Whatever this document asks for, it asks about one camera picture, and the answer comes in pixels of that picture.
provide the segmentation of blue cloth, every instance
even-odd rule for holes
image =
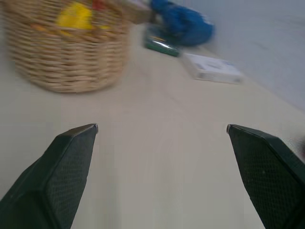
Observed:
[[[167,31],[180,45],[199,45],[207,42],[213,34],[214,26],[196,11],[167,0],[152,0],[151,8],[162,16]]]

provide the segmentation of white box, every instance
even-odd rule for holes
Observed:
[[[242,73],[228,61],[189,53],[183,54],[182,61],[196,80],[221,83],[240,83],[242,81]]]

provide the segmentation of beige table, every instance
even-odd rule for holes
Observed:
[[[0,51],[0,197],[57,134],[98,123],[73,229],[263,228],[226,126],[302,141],[305,115],[247,79],[191,79],[178,59],[144,49],[141,30],[122,81],[96,93],[47,92]]]

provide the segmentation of white wall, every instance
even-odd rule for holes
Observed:
[[[217,26],[208,49],[305,110],[304,0],[176,0]]]

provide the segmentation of woven basket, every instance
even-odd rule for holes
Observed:
[[[56,25],[72,0],[2,0],[10,53],[26,79],[61,93],[87,92],[114,84],[128,53],[129,23],[118,5],[103,0],[93,30]],[[92,0],[81,3],[92,7]]]

